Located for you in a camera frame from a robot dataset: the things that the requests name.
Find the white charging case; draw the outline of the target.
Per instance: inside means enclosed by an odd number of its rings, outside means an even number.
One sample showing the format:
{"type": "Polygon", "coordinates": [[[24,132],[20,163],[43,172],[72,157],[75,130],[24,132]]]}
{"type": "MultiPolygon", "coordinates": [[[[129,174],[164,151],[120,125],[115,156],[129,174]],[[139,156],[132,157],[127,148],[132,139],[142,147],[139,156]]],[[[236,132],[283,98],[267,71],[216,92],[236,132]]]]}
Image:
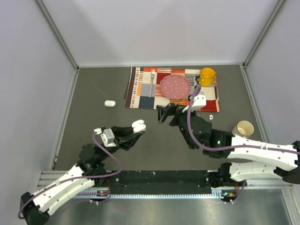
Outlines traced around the white charging case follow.
{"type": "Polygon", "coordinates": [[[132,123],[132,129],[134,133],[142,132],[146,130],[144,120],[136,120],[132,123]]]}

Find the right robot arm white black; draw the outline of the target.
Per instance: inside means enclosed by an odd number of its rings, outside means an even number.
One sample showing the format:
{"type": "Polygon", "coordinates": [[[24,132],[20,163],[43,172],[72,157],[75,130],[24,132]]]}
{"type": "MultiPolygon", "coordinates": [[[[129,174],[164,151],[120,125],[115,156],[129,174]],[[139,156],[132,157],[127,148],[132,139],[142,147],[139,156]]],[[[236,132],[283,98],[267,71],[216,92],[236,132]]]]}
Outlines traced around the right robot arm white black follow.
{"type": "Polygon", "coordinates": [[[157,105],[158,122],[178,127],[191,149],[202,149],[211,158],[246,159],[246,163],[223,163],[208,180],[216,187],[252,179],[280,179],[291,184],[300,182],[300,143],[277,145],[241,137],[230,132],[213,129],[212,124],[188,113],[187,107],[168,104],[157,105]]]}

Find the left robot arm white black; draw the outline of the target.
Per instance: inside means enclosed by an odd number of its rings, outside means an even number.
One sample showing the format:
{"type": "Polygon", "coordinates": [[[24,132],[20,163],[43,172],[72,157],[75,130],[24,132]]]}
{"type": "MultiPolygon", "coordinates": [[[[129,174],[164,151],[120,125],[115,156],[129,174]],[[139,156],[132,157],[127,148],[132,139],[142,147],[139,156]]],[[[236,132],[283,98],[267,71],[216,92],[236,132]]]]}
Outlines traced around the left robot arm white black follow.
{"type": "Polygon", "coordinates": [[[28,225],[44,225],[70,199],[88,188],[103,185],[106,178],[121,173],[121,169],[108,173],[103,160],[111,157],[119,164],[114,153],[119,149],[130,150],[145,130],[146,125],[141,120],[129,127],[94,129],[94,143],[83,145],[80,160],[69,171],[45,188],[21,196],[18,219],[24,219],[28,225]]]}

